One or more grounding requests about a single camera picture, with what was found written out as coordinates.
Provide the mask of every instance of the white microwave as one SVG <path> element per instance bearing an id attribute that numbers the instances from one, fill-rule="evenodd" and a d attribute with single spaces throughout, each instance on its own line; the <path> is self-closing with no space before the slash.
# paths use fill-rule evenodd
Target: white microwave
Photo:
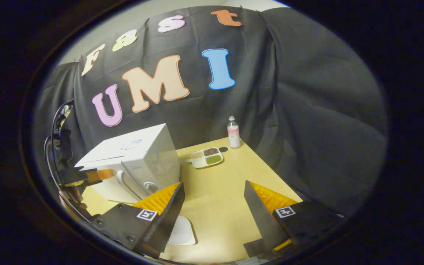
<path id="1" fill-rule="evenodd" d="M 180 159 L 166 124 L 106 139 L 75 167 L 112 169 L 113 177 L 92 188 L 108 200 L 125 203 L 136 203 L 180 178 Z"/>

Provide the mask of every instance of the white wall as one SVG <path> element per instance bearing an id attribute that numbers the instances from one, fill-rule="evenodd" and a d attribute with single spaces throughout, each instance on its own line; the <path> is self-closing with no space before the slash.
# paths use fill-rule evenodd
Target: white wall
<path id="1" fill-rule="evenodd" d="M 132 21 L 146 20 L 149 17 L 180 8 L 221 5 L 231 7 L 242 5 L 243 8 L 260 11 L 274 7 L 287 7 L 274 0 L 148 0 L 126 9 L 87 33 L 66 52 L 60 59 L 59 64 L 78 60 L 81 55 L 94 49 L 94 45 L 101 42 L 104 36 L 110 35 L 111 29 L 116 28 L 116 25 L 125 25 Z"/>

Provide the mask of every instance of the letter m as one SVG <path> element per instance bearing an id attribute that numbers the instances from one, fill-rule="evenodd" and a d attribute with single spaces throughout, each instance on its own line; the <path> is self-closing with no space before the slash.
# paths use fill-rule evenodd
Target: letter m
<path id="1" fill-rule="evenodd" d="M 140 67 L 126 71 L 122 79 L 128 82 L 133 99 L 133 112 L 140 112 L 150 107 L 144 100 L 142 92 L 155 104 L 160 102 L 161 88 L 165 87 L 163 98 L 167 101 L 183 98 L 189 95 L 185 88 L 178 69 L 181 57 L 172 55 L 161 59 L 156 66 L 153 78 Z"/>

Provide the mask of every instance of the plastic bottle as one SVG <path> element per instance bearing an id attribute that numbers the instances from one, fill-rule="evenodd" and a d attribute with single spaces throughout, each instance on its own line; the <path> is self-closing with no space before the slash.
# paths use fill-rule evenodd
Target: plastic bottle
<path id="1" fill-rule="evenodd" d="M 229 125 L 227 125 L 227 131 L 229 132 L 230 147 L 233 149 L 240 147 L 240 131 L 239 125 L 235 122 L 235 117 L 229 117 Z"/>

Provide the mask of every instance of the wooden table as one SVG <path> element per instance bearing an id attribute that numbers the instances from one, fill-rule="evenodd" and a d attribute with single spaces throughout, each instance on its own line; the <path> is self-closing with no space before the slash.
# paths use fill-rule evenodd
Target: wooden table
<path id="1" fill-rule="evenodd" d="M 185 159 L 195 151 L 210 147 L 228 147 L 224 161 L 196 169 Z M 160 258 L 184 263 L 224 263 L 249 258 L 244 243 L 261 238 L 243 197 L 246 180 L 281 193 L 297 202 L 302 199 L 259 158 L 243 141 L 231 149 L 228 138 L 177 150 L 181 161 L 180 180 L 185 201 L 181 216 L 193 226 L 195 245 L 166 245 Z M 105 213 L 117 202 L 108 201 L 92 188 L 83 195 L 90 214 Z"/>

